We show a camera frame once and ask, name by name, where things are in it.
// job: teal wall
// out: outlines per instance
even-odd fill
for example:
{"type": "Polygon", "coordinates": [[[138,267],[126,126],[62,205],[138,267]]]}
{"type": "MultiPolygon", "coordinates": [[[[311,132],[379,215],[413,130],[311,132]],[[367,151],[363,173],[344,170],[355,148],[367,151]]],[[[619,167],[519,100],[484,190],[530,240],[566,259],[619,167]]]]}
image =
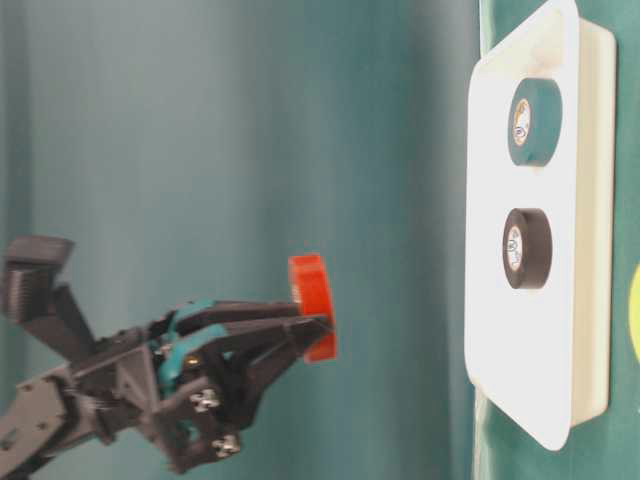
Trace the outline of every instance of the teal wall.
{"type": "MultiPolygon", "coordinates": [[[[286,299],[327,260],[339,361],[268,392],[188,478],[465,479],[465,0],[0,3],[0,233],[70,237],[98,335],[197,297],[286,299]]],[[[0,331],[12,385],[59,359],[0,331]]],[[[135,432],[37,478],[161,479],[135,432]]]]}

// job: white plastic tray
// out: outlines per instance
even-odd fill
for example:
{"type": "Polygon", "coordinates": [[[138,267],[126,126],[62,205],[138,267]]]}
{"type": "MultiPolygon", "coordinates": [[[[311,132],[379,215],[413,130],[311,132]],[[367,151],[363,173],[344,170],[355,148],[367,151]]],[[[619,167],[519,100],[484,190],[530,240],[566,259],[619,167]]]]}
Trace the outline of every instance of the white plastic tray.
{"type": "Polygon", "coordinates": [[[608,404],[616,46],[550,0],[476,65],[469,89],[465,359],[471,381],[544,447],[608,404]],[[544,167],[509,157],[508,112],[525,77],[552,78],[563,119],[544,167]],[[502,265],[512,208],[541,208],[545,286],[514,290],[502,265]]]}

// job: screw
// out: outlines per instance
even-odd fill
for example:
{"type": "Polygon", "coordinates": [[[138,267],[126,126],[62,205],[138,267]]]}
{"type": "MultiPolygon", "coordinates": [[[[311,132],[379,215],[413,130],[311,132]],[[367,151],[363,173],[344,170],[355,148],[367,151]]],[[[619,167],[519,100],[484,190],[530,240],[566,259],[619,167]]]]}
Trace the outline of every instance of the screw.
{"type": "Polygon", "coordinates": [[[235,435],[225,435],[211,442],[218,458],[227,458],[240,451],[240,443],[235,435]]]}
{"type": "Polygon", "coordinates": [[[203,413],[212,408],[220,406],[220,399],[212,388],[205,388],[201,392],[194,393],[189,397],[193,408],[197,413],[203,413]]]}
{"type": "Polygon", "coordinates": [[[171,353],[171,347],[172,345],[170,343],[166,343],[162,345],[160,348],[158,348],[154,353],[156,355],[162,355],[163,357],[166,358],[171,353]]]}
{"type": "Polygon", "coordinates": [[[195,355],[189,355],[186,360],[185,363],[189,366],[189,367],[195,367],[197,365],[200,364],[200,360],[198,359],[198,357],[196,357],[195,355]]]}

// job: red tape roll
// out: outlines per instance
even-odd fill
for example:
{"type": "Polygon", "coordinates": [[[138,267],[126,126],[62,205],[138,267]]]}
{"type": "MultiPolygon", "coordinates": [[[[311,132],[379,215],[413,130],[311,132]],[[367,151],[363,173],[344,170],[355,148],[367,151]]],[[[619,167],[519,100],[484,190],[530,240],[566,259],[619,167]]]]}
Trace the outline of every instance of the red tape roll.
{"type": "Polygon", "coordinates": [[[331,303],[329,276],[323,258],[318,254],[289,258],[289,281],[294,302],[300,305],[302,315],[324,314],[329,318],[333,332],[314,344],[305,354],[307,363],[336,358],[338,338],[331,303]]]}

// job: black tape roll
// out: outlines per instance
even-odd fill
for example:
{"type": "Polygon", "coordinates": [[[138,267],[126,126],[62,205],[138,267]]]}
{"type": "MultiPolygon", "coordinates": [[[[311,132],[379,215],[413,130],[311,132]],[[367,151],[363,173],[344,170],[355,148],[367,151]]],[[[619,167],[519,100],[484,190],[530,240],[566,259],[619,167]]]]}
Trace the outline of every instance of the black tape roll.
{"type": "Polygon", "coordinates": [[[513,288],[541,288],[552,256],[551,228],[538,208],[514,208],[502,234],[502,263],[513,288]]]}

